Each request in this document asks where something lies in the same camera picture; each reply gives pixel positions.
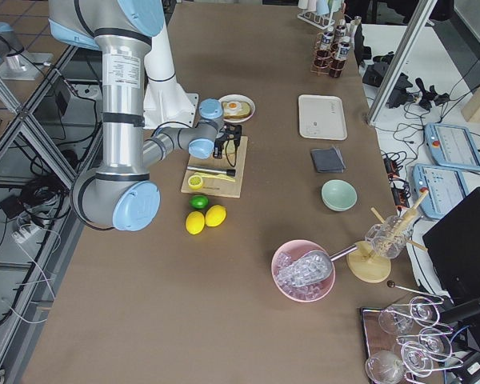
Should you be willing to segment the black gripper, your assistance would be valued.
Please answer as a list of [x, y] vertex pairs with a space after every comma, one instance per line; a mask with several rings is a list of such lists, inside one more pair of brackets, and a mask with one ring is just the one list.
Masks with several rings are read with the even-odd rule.
[[237, 149], [240, 146], [241, 137], [241, 125], [225, 124], [214, 141], [213, 158], [222, 159], [224, 146], [230, 141], [234, 143], [235, 149]]

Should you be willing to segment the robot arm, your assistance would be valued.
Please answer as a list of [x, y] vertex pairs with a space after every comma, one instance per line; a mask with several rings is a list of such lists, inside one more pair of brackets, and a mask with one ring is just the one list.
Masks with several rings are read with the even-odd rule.
[[52, 1], [49, 22], [57, 40], [102, 53], [102, 163], [77, 177], [73, 208], [88, 223], [141, 230], [160, 205], [149, 167], [174, 150], [211, 156], [222, 105], [178, 83], [159, 1]]

